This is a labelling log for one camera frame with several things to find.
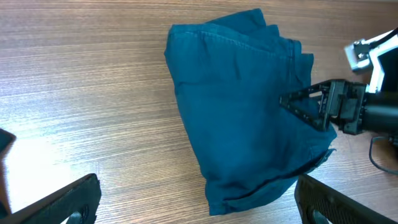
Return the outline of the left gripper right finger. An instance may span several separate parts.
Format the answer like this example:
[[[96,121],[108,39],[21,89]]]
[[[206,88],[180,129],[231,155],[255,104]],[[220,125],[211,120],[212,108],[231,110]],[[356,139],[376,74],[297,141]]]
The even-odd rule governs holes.
[[[395,224],[307,174],[298,177],[294,197],[304,224]]]

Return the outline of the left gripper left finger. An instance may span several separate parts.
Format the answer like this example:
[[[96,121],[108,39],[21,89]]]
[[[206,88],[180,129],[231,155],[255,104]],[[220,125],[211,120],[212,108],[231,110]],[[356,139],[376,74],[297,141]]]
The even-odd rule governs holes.
[[[87,174],[22,210],[2,218],[1,223],[94,224],[100,199],[100,181],[96,174]]]

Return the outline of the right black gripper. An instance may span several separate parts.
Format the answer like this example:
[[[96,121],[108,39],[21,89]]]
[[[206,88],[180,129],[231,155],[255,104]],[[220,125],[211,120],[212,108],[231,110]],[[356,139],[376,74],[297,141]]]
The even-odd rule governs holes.
[[[362,132],[366,89],[363,83],[330,80],[280,95],[279,105],[317,131],[326,131],[330,121],[345,134],[357,135]]]

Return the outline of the dark blue shorts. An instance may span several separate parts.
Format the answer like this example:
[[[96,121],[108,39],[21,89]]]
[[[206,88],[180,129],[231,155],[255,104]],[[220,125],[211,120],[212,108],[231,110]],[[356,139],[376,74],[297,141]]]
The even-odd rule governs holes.
[[[314,56],[260,9],[174,24],[164,55],[211,215],[267,205],[329,158],[335,130],[319,132],[279,104],[311,84]]]

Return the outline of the black polo shirt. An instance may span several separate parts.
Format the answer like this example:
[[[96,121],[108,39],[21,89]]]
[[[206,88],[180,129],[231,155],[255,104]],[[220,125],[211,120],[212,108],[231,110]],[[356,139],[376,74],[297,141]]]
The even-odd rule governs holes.
[[[1,129],[1,218],[5,218],[11,214],[9,200],[6,188],[6,168],[4,165],[4,158],[15,141],[15,135]]]

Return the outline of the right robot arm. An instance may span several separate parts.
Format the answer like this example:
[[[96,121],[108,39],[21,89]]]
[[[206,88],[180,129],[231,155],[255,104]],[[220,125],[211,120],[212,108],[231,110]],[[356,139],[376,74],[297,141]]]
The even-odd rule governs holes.
[[[327,80],[280,96],[279,104],[317,131],[330,123],[346,134],[387,134],[397,146],[397,93],[370,93],[363,83]]]

